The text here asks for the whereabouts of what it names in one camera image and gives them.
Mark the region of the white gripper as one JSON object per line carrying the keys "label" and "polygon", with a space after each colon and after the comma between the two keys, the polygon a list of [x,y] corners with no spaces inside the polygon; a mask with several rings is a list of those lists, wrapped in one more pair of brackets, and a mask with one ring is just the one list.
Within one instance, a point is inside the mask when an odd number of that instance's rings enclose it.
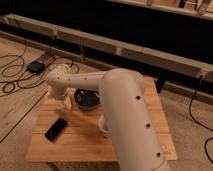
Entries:
{"label": "white gripper", "polygon": [[64,100],[67,97],[68,93],[65,88],[62,87],[50,87],[49,99],[55,99],[61,102],[61,110],[63,112],[70,112],[72,109],[72,102],[69,98]]}

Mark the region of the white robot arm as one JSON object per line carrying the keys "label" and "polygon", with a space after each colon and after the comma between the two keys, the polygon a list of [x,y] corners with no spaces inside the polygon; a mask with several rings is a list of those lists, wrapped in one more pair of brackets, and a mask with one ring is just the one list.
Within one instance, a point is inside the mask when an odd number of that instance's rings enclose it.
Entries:
{"label": "white robot arm", "polygon": [[51,97],[69,88],[99,93],[105,123],[121,171],[171,171],[144,100],[144,78],[133,70],[71,74],[64,65],[47,76]]}

